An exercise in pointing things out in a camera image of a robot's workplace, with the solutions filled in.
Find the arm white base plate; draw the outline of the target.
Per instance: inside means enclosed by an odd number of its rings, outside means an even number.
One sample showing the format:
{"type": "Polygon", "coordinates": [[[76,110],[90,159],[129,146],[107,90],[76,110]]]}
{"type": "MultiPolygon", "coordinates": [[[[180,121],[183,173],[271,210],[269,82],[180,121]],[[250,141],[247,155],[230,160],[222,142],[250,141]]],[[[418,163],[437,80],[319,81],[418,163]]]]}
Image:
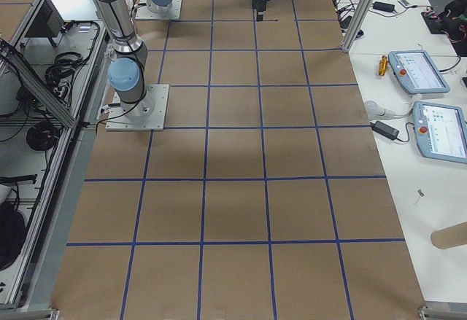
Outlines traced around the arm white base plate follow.
{"type": "Polygon", "coordinates": [[[149,0],[139,0],[136,8],[136,20],[178,20],[182,10],[182,0],[172,0],[167,7],[148,5],[149,0]]]}
{"type": "Polygon", "coordinates": [[[105,128],[108,131],[143,131],[164,129],[166,110],[169,99],[168,84],[148,84],[145,98],[135,109],[123,114],[132,108],[129,104],[121,104],[120,97],[114,92],[112,102],[119,106],[109,110],[110,121],[105,128]]]}

